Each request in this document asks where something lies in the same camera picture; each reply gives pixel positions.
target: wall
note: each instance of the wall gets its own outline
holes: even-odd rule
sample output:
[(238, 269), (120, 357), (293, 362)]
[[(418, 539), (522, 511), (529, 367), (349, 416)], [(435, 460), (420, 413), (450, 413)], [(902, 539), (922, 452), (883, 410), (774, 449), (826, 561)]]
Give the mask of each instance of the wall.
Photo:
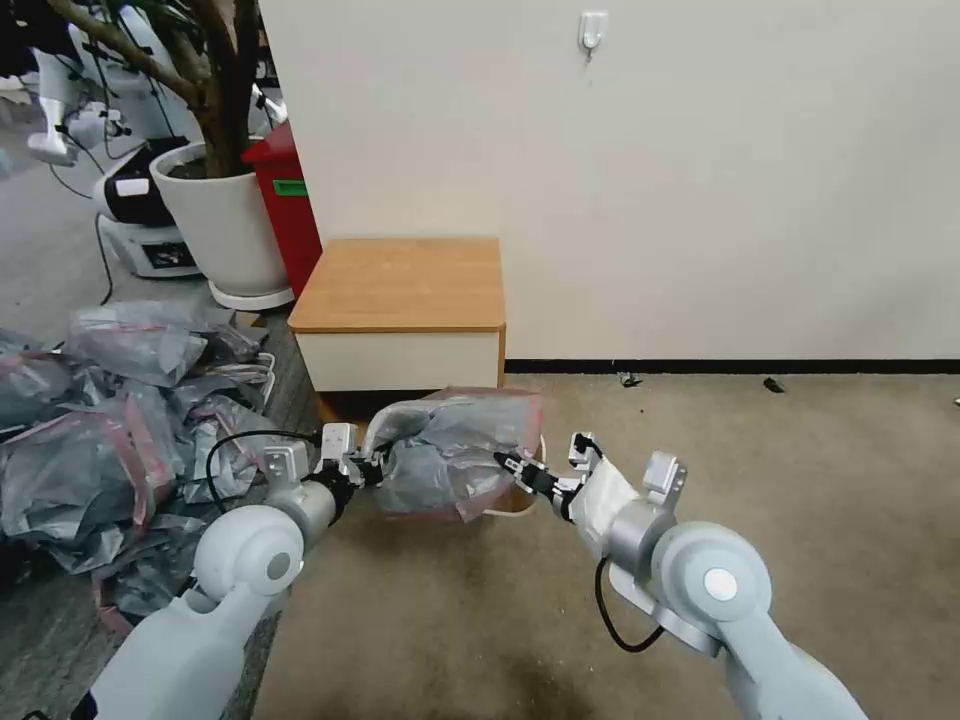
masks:
[(508, 357), (960, 356), (960, 3), (260, 4), (321, 235), (499, 235)]

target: floor debris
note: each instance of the floor debris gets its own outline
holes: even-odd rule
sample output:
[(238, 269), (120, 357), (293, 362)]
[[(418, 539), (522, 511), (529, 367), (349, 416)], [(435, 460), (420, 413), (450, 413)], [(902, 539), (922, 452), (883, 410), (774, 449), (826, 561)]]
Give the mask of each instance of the floor debris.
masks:
[(769, 378), (769, 377), (768, 377), (766, 380), (764, 380), (764, 381), (763, 381), (763, 386), (764, 386), (767, 390), (769, 390), (770, 392), (776, 393), (777, 395), (782, 395), (783, 393), (786, 392), (786, 390), (784, 389), (783, 385), (781, 385), (780, 383), (778, 383), (778, 382), (777, 382), (776, 380), (774, 380), (773, 378)]
[(636, 387), (643, 382), (640, 373), (617, 373), (620, 376), (620, 384), (624, 387)]

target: white pot base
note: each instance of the white pot base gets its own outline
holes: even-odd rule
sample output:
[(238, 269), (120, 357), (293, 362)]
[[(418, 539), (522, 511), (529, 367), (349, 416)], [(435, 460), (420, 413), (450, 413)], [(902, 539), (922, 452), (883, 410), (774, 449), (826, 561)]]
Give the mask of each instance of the white pot base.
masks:
[(269, 310), (293, 302), (293, 290), (290, 288), (269, 295), (230, 295), (214, 285), (213, 280), (208, 280), (207, 283), (210, 285), (213, 299), (233, 310)]

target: wooden stool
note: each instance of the wooden stool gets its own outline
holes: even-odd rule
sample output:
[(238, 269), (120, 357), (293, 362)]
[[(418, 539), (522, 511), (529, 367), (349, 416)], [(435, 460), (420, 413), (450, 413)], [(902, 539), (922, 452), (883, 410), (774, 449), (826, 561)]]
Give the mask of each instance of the wooden stool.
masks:
[(318, 392), (499, 387), (499, 242), (330, 241), (289, 324)]

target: pile of plastic bags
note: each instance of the pile of plastic bags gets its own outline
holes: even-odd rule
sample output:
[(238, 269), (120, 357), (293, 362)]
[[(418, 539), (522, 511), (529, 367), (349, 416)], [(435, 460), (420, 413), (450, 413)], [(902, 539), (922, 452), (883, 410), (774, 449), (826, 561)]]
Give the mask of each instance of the pile of plastic bags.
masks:
[[(265, 334), (232, 311), (152, 301), (74, 313), (62, 352), (0, 330), (0, 553), (21, 541), (93, 571), (125, 613), (168, 602), (204, 527), (189, 506), (210, 500), (211, 446), (274, 429), (259, 414)], [(218, 452), (222, 497), (247, 492), (271, 440)]]

